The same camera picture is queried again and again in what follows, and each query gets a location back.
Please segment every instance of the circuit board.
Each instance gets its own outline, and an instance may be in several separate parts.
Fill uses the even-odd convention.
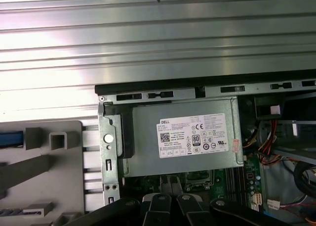
[[[244,162],[244,171],[247,182],[247,201],[248,206],[252,207],[255,210],[257,206],[254,204],[262,205],[262,202],[256,202],[254,196],[260,195],[262,201],[262,184],[261,184],[261,175],[260,175],[260,163],[257,155],[250,155],[247,157],[247,160]]]
[[[216,198],[227,198],[259,211],[261,204],[254,203],[255,196],[262,197],[260,163],[257,155],[248,156],[243,168],[171,175],[179,178],[184,193],[197,194],[204,202],[210,202]],[[139,196],[160,192],[159,178],[159,175],[130,178],[126,179],[126,185],[139,192]]]
[[[214,185],[210,189],[211,199],[226,198],[226,173],[224,169],[215,170]]]

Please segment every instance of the barcode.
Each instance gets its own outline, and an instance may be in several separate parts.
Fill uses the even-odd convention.
[[[161,133],[160,134],[161,142],[170,142],[170,133]]]

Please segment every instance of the black edge trim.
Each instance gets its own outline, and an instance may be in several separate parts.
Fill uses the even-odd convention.
[[[187,79],[169,79],[141,81],[132,83],[117,83],[96,85],[95,93],[98,95],[119,94],[134,91],[165,90],[193,88],[198,86],[234,85],[259,82],[278,82],[287,80],[316,78],[316,69],[269,72],[260,74],[224,75],[212,77],[199,77]]]

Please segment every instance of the white connector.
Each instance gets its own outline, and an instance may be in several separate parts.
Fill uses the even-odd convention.
[[[270,200],[267,201],[268,207],[270,209],[279,210],[280,209],[280,202],[276,200]]]
[[[259,211],[259,207],[257,204],[251,204],[251,209],[255,210],[255,211]]]
[[[256,193],[252,196],[252,202],[256,205],[262,205],[262,194]]]

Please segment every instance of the corrugated metal panel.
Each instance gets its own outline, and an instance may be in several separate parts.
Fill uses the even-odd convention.
[[[95,115],[95,84],[314,69],[315,4],[0,0],[0,121]]]

